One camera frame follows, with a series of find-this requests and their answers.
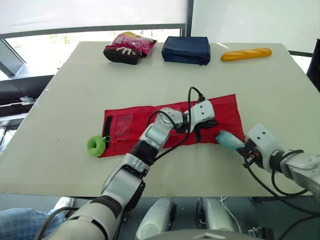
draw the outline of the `table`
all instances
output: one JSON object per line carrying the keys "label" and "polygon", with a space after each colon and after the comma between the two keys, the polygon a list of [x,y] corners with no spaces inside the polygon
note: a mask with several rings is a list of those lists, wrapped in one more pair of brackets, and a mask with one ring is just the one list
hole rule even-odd
{"label": "table", "polygon": [[[104,57],[105,45],[81,42],[50,81],[0,156],[0,192],[98,196],[123,158],[87,153],[104,110],[186,101],[190,86],[207,98],[236,93],[245,133],[261,123],[284,149],[320,153],[320,94],[282,44],[211,43],[207,66],[164,62],[162,43],[138,65],[114,63]],[[226,51],[259,47],[273,54],[220,61]],[[220,145],[180,146],[152,166],[143,195],[268,196],[242,163]],[[271,186],[270,173],[252,168]],[[301,189],[282,175],[276,180],[286,192]]]}

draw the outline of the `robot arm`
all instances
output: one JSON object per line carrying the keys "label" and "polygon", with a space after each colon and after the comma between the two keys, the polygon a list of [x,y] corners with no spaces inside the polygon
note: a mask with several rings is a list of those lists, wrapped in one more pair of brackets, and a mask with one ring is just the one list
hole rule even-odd
{"label": "robot arm", "polygon": [[[215,117],[214,108],[208,100],[195,104],[190,109],[191,117],[188,111],[182,113],[171,108],[163,108],[161,111],[170,116],[179,133],[185,133],[189,124],[191,132],[198,123]],[[173,128],[172,122],[159,113],[155,122],[147,126],[137,144],[106,179],[101,196],[82,206],[48,239],[113,239],[122,213],[137,205],[145,188],[142,178],[154,164]]]}
{"label": "robot arm", "polygon": [[248,141],[239,152],[249,160],[249,164],[256,163],[270,173],[283,173],[320,202],[320,155],[302,150],[284,151],[272,133],[261,124],[252,128],[247,137]]}

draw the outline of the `bread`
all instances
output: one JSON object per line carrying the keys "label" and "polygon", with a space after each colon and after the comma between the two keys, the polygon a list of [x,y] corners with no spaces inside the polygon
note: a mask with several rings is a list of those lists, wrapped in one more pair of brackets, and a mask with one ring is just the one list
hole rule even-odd
{"label": "bread", "polygon": [[271,54],[272,51],[269,48],[255,48],[239,51],[228,51],[221,56],[221,61],[228,62],[242,59],[263,58],[268,57]]}

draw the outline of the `green ball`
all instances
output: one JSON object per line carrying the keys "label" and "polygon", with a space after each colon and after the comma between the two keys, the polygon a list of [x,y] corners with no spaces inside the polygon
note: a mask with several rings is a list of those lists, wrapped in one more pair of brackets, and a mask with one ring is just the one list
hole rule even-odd
{"label": "green ball", "polygon": [[96,135],[88,140],[86,147],[91,156],[99,157],[105,152],[106,143],[102,136]]}

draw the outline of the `red bag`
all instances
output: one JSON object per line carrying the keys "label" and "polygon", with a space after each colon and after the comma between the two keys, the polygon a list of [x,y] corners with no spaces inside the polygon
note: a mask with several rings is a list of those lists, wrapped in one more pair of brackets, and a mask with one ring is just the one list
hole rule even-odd
{"label": "red bag", "polygon": [[[213,105],[215,119],[218,126],[200,129],[200,143],[217,144],[216,136],[220,134],[220,130],[225,130],[242,142],[245,142],[245,135],[242,130],[241,119],[238,112],[236,95],[228,95],[209,99]],[[139,137],[146,129],[147,121],[150,115],[164,107],[185,112],[188,110],[188,102],[178,102],[162,106],[135,106],[124,109],[105,110],[104,124],[102,136],[110,136],[111,141],[106,142],[104,153],[100,157],[110,157],[116,155],[124,155],[129,153],[133,146],[139,140]],[[165,143],[163,148],[170,148],[181,142],[186,136],[177,134],[174,130]],[[191,132],[189,138],[183,145],[191,145],[196,143],[195,132]]]}

